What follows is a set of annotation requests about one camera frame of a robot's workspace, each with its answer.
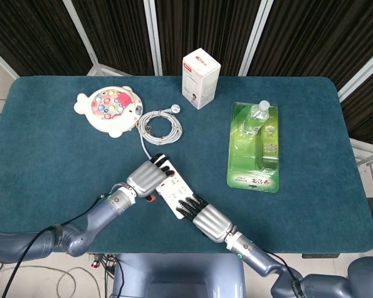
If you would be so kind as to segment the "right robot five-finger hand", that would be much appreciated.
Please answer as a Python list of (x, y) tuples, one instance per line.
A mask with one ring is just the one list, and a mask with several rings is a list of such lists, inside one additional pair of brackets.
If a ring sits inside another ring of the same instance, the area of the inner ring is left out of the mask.
[(176, 208), (177, 212), (215, 243), (225, 242), (234, 230), (234, 224), (222, 212), (197, 194), (179, 200), (178, 203), (181, 207)]

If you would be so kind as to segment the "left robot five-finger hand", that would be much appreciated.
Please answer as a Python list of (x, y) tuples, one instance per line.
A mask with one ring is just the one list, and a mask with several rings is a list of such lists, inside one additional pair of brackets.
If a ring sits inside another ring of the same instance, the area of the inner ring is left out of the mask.
[(155, 200), (153, 191), (175, 173), (169, 166), (163, 165), (168, 160), (168, 156), (158, 153), (129, 175), (126, 183), (135, 190), (137, 197), (143, 197), (147, 202)]

